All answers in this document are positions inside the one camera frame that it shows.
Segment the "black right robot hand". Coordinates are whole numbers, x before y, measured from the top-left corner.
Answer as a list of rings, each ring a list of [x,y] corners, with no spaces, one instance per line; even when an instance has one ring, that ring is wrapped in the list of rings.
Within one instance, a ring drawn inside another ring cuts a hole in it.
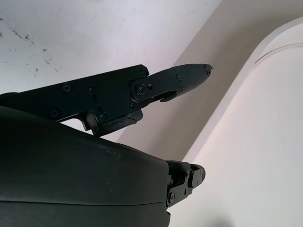
[[[3,227],[167,227],[205,169],[103,139],[142,109],[211,75],[186,64],[150,75],[143,65],[0,96]]]

